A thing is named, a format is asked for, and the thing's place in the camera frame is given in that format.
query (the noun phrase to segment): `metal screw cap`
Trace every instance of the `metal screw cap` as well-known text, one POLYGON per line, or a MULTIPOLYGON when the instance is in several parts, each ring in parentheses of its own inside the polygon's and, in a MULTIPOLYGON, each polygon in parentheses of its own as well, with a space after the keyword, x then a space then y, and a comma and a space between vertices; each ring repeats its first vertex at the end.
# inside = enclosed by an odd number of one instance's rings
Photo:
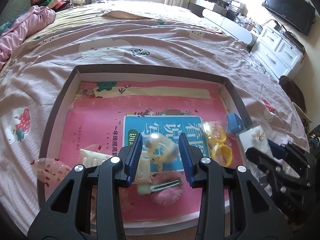
POLYGON ((241 166, 238 167, 238 171, 240 171, 240 172, 246 172, 246 171, 247 171, 247 168, 241 165, 241 166))
POLYGON ((75 171, 82 171, 82 170, 83 170, 83 166, 80 164, 75 167, 75 171))
POLYGON ((202 163, 210 163, 211 160, 210 160, 208 157, 203 157, 203 158, 201 159, 201 162, 202 162, 202 163))
POLYGON ((120 161, 120 158, 118 156, 113 156, 113 157, 111 157, 110 161, 112 163, 118 163, 120 161))

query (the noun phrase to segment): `cable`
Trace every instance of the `cable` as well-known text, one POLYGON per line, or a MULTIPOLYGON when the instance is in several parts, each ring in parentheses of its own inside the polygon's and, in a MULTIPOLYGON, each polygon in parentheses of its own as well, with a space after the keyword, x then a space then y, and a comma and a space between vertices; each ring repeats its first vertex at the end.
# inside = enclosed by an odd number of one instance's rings
POLYGON ((275 19, 270 19, 267 22, 265 22, 264 24, 261 24, 260 26, 262 27, 262 26, 266 25, 268 22, 271 22, 271 21, 275 21, 275 19))

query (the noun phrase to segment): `television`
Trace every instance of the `television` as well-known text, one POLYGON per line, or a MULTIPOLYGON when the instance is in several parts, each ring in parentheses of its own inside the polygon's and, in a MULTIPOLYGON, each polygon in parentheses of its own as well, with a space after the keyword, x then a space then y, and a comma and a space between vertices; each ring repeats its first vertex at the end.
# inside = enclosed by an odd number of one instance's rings
POLYGON ((262 6, 308 36, 315 19, 315 8, 305 0, 264 0, 262 6))

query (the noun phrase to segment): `white dresser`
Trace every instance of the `white dresser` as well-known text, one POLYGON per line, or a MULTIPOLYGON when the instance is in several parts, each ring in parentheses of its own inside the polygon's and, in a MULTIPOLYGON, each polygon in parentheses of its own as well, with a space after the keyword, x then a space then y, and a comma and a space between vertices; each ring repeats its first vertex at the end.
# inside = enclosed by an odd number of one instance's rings
POLYGON ((259 35, 251 54, 275 80, 281 76, 293 79, 303 63, 303 54, 289 40, 270 27, 259 35))

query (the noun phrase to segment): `drawer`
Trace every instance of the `drawer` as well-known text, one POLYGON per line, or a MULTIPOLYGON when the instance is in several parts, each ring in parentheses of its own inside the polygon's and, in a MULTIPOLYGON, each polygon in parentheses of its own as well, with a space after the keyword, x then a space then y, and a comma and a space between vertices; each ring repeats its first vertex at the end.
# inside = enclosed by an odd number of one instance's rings
POLYGON ((268 50, 261 42, 256 44, 252 52, 257 54, 263 62, 269 67, 269 69, 280 78, 282 75, 288 75, 291 69, 283 64, 275 55, 274 52, 268 50))
POLYGON ((276 50, 276 55, 286 62, 290 68, 293 68, 302 58, 297 50, 295 50, 289 43, 282 40, 276 50))
POLYGON ((260 35, 260 39, 263 40, 272 50, 276 50, 280 44, 282 38, 270 29, 264 29, 260 35))

